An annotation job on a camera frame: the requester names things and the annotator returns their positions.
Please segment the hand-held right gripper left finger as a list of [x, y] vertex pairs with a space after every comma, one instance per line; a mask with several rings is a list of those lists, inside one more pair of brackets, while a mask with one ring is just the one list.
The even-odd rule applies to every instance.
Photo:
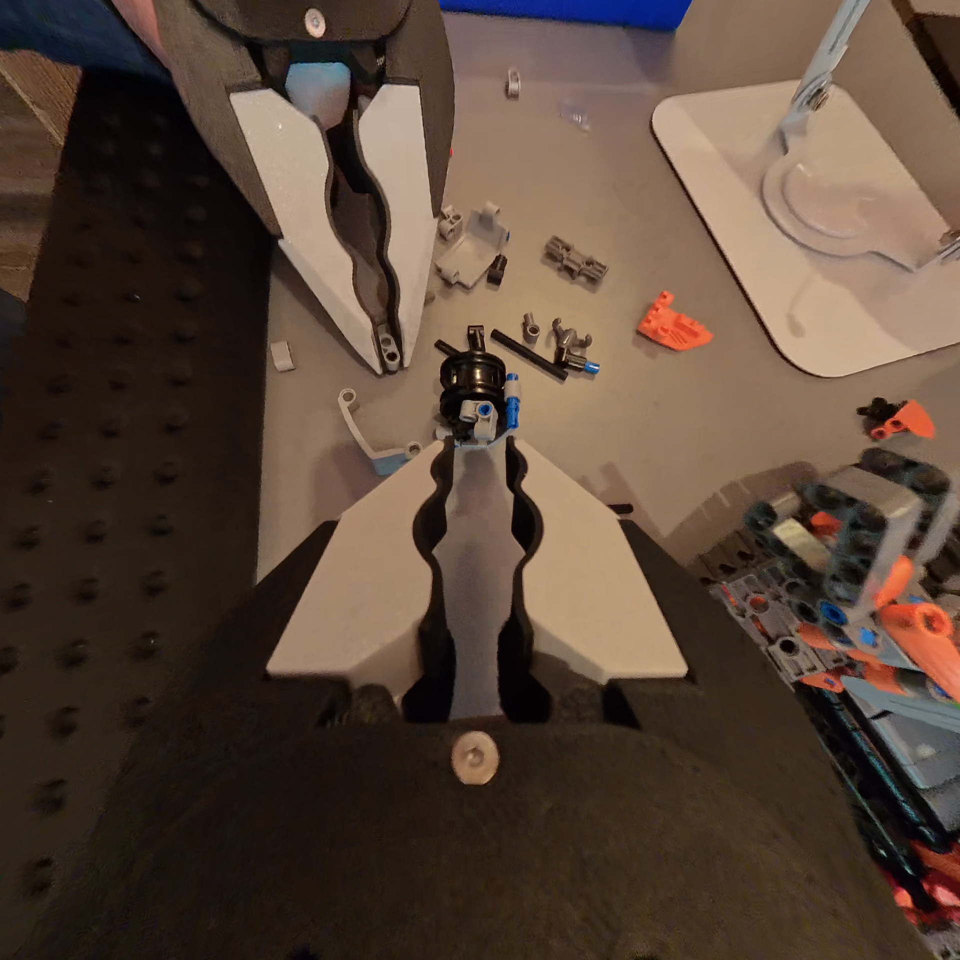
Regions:
[[450, 718], [455, 643], [436, 548], [455, 447], [437, 440], [341, 517], [267, 661], [271, 678], [377, 687], [414, 722]]

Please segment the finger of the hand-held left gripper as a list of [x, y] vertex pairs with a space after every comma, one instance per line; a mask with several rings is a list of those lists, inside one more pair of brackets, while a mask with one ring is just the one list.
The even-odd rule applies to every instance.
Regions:
[[387, 324], [409, 366], [433, 267], [436, 218], [426, 156], [422, 97], [414, 84], [386, 83], [354, 122], [361, 167], [371, 183], [382, 231], [376, 253], [387, 284]]
[[280, 229], [279, 246], [343, 338], [377, 375], [385, 371], [375, 325], [354, 283], [354, 259], [330, 214], [332, 167], [325, 134], [275, 90], [229, 96]]

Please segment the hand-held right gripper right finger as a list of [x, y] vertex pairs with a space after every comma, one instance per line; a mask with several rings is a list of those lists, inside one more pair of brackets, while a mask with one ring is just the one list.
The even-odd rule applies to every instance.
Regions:
[[507, 440], [505, 466], [522, 552], [497, 642], [506, 717], [544, 723], [565, 700], [575, 717], [602, 716], [612, 685], [689, 678], [615, 511], [525, 440]]

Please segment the white curved panel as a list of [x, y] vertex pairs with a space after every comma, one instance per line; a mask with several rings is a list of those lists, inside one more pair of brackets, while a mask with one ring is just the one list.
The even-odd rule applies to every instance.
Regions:
[[364, 438], [354, 419], [354, 407], [357, 403], [355, 390], [346, 388], [340, 391], [338, 406], [343, 421], [357, 447], [370, 462], [374, 473], [380, 477], [395, 474], [400, 468], [418, 457], [423, 446], [417, 441], [411, 441], [402, 447], [374, 449]]

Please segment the person's left forearm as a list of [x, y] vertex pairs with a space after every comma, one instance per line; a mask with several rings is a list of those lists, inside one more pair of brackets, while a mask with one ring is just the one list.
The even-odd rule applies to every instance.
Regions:
[[1, 48], [172, 84], [153, 2], [3, 1]]

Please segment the flat grey panel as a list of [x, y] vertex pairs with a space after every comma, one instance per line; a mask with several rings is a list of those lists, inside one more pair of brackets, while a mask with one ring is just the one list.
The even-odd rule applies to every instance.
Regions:
[[443, 242], [434, 259], [434, 269], [448, 285], [471, 290], [486, 275], [497, 254], [504, 254], [511, 232], [500, 216], [500, 206], [486, 201], [468, 216], [462, 215], [463, 231], [452, 243]]

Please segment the grey H-shaped connector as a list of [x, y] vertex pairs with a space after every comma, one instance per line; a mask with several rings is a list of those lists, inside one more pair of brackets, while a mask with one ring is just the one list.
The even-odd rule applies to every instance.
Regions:
[[544, 245], [543, 256], [558, 272], [570, 281], [597, 286], [604, 281], [608, 266], [595, 257], [583, 253], [563, 238], [553, 235]]

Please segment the blue plastic bin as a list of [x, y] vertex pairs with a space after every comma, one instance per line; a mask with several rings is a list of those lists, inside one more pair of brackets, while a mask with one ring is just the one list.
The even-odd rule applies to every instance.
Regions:
[[675, 31], [691, 1], [440, 1], [445, 12]]

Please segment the orange wedge brick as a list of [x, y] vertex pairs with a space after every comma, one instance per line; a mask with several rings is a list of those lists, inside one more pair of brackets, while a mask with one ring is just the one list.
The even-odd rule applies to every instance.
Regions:
[[672, 293], [660, 292], [636, 332], [675, 353], [686, 353], [714, 340], [714, 334], [702, 323], [673, 309], [673, 302]]

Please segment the grey orange tracked toy robot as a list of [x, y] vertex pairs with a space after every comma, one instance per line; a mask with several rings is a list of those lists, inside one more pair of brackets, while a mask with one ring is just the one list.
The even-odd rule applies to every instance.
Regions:
[[896, 905], [958, 958], [958, 473], [869, 448], [756, 501], [693, 572], [798, 696]]

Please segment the white book stand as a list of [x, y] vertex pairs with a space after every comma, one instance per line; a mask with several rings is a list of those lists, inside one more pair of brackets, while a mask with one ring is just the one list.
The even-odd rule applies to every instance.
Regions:
[[676, 95], [654, 137], [774, 346], [845, 378], [958, 345], [949, 229], [834, 73], [868, 2], [842, 2], [794, 88]]

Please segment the small orange fin piece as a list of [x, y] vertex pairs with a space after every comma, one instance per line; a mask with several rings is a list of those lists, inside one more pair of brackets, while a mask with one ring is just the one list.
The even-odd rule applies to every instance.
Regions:
[[856, 408], [856, 414], [861, 418], [867, 435], [876, 442], [904, 433], [922, 439], [936, 436], [930, 414], [915, 399], [893, 402], [877, 396], [870, 403]]

